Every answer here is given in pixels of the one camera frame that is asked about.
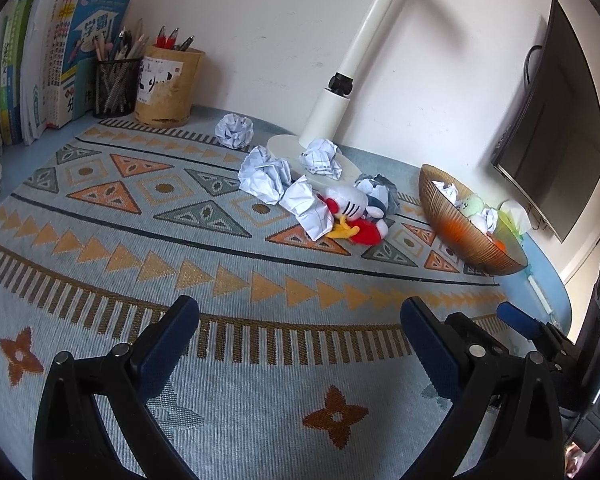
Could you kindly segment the pink green soft toy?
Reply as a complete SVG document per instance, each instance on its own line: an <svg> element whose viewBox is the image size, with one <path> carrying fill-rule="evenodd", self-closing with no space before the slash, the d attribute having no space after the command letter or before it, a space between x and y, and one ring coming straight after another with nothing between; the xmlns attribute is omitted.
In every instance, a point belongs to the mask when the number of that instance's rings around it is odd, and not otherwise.
<svg viewBox="0 0 600 480"><path fill-rule="evenodd" d="M481 214L486 205L480 196L471 194L462 200L457 208L465 217L469 218L475 214Z"/></svg>

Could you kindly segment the white blue duck plush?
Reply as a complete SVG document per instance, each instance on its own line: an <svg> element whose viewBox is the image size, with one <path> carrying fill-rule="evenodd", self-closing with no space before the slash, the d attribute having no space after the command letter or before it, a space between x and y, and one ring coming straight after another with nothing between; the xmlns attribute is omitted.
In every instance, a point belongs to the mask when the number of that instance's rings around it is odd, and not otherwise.
<svg viewBox="0 0 600 480"><path fill-rule="evenodd" d="M384 240L389 231L386 217L398 211L396 190L370 179L352 186L326 188L318 198L334 217L327 237L364 246L376 246Z"/></svg>

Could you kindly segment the white remote control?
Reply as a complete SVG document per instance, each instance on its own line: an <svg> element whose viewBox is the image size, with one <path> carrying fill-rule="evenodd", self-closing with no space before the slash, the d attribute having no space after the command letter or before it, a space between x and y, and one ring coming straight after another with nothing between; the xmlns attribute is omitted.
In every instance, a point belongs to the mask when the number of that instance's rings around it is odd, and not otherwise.
<svg viewBox="0 0 600 480"><path fill-rule="evenodd" d="M534 276L532 274L529 274L527 276L527 281L528 281L529 285L531 286L533 292L535 293L536 298L538 298L541 306L543 307L544 311L546 312L546 315L551 320L554 320L555 319L555 311L554 311L553 307L550 305L550 302L548 301L547 296L545 296L544 292L542 292L540 285L538 284L537 281L535 281Z"/></svg>

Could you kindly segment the woven brown basket bowl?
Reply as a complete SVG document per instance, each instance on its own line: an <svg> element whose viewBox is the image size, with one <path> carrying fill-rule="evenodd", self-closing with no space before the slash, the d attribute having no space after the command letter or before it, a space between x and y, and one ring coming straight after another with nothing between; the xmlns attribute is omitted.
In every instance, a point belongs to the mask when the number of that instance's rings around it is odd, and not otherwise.
<svg viewBox="0 0 600 480"><path fill-rule="evenodd" d="M472 191L460 180L435 166L420 167L418 178L420 206L428 223L446 246L453 249L466 263L486 274L515 274L528 266L528 258L518 238L501 220L498 220L492 236L488 237L443 195L434 185L434 181L453 183L457 188L458 198L466 198L472 194ZM498 250L492 240L503 242L506 252Z"/></svg>

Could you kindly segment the green tissue pack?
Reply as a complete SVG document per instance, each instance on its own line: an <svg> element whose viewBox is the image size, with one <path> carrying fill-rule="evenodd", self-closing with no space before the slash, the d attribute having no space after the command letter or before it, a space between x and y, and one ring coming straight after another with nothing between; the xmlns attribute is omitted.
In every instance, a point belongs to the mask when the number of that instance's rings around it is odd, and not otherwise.
<svg viewBox="0 0 600 480"><path fill-rule="evenodd" d="M498 206L498 218L516 237L522 237L532 228L528 212L516 200L504 200Z"/></svg>

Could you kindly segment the patterned blue woven mat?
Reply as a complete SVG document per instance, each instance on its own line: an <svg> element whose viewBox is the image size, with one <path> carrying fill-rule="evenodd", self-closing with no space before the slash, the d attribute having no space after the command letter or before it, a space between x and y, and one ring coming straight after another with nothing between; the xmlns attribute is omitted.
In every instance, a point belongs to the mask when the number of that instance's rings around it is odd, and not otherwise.
<svg viewBox="0 0 600 480"><path fill-rule="evenodd" d="M243 152L213 137L216 110L160 130L83 118L2 155L0 448L32 474L36 415L52 359L132 342L187 295L200 322L149 401L203 479L395 479L442 422L440 398L402 333L402 301L462 312L516 352L495 314L508 300L562 328L571 308L531 240L528 270L494 278L430 228L415 167L365 152L398 187L375 247L312 242L292 214L243 193Z"/></svg>

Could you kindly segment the crumpled white paper ball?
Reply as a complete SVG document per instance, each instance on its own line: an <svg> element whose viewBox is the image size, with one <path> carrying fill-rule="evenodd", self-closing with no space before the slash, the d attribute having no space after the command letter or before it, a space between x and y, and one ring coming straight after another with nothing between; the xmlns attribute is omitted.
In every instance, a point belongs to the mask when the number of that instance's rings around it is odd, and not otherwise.
<svg viewBox="0 0 600 480"><path fill-rule="evenodd" d="M256 146L238 171L239 188L262 203L276 205L291 186L288 160L276 158L264 146Z"/></svg>

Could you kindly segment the black mesh pen cup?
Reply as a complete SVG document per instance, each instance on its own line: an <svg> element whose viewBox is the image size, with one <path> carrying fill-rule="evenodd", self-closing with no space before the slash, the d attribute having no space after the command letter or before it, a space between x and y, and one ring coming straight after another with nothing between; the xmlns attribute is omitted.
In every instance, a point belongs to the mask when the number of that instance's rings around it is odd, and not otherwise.
<svg viewBox="0 0 600 480"><path fill-rule="evenodd" d="M94 117L116 118L134 112L141 62L141 58L96 62Z"/></svg>

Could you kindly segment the cardboard pen holder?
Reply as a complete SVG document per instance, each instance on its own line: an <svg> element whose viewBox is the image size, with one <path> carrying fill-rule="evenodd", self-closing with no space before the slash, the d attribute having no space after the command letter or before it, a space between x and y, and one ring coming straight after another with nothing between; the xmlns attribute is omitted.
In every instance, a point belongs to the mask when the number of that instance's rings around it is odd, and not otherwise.
<svg viewBox="0 0 600 480"><path fill-rule="evenodd" d="M141 124L173 128L188 122L204 51L148 46L140 63L134 115Z"/></svg>

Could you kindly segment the blue cover book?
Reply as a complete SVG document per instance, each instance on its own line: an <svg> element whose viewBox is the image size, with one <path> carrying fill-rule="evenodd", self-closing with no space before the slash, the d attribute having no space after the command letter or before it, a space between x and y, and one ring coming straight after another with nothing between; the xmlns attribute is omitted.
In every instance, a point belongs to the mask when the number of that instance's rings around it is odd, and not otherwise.
<svg viewBox="0 0 600 480"><path fill-rule="evenodd" d="M120 32L130 0L62 0L47 72L46 126L59 129L93 104L96 47Z"/></svg>

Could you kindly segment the white upright workbook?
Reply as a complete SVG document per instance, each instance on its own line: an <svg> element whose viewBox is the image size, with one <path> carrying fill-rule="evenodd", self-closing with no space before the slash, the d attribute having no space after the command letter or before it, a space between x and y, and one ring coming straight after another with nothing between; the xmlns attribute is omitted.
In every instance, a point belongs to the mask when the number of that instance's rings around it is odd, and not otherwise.
<svg viewBox="0 0 600 480"><path fill-rule="evenodd" d="M16 125L24 144L38 140L49 126L67 116L60 95L61 78L80 57L70 44L73 15L79 0L33 0L20 62Z"/></svg>

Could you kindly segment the black wall monitor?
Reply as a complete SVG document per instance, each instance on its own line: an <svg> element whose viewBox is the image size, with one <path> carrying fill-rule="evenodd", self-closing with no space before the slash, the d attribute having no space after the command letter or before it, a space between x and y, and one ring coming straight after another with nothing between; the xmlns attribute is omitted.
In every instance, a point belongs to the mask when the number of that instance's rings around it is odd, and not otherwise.
<svg viewBox="0 0 600 480"><path fill-rule="evenodd" d="M580 41L558 0L539 61L492 166L565 240L600 180L600 101Z"/></svg>

